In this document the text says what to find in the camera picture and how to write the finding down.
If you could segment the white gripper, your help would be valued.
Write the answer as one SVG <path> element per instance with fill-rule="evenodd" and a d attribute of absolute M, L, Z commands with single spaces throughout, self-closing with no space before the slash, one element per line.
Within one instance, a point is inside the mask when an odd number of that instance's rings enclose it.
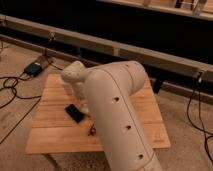
<path fill-rule="evenodd" d="M 85 114 L 88 113 L 88 108 L 87 108 L 87 104 L 85 102 L 85 98 L 84 98 L 84 94 L 83 94 L 83 90 L 81 88 L 76 88 L 74 90 L 74 94 L 77 100 L 77 105 L 79 107 L 79 110 Z"/>

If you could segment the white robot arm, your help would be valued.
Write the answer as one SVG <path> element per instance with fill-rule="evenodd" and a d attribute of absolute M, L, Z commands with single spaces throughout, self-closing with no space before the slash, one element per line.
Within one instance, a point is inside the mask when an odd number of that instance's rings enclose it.
<path fill-rule="evenodd" d="M 75 61 L 61 78 L 77 98 L 86 101 L 112 171 L 162 171 L 130 99 L 147 78 L 139 62 L 87 68 Z"/>

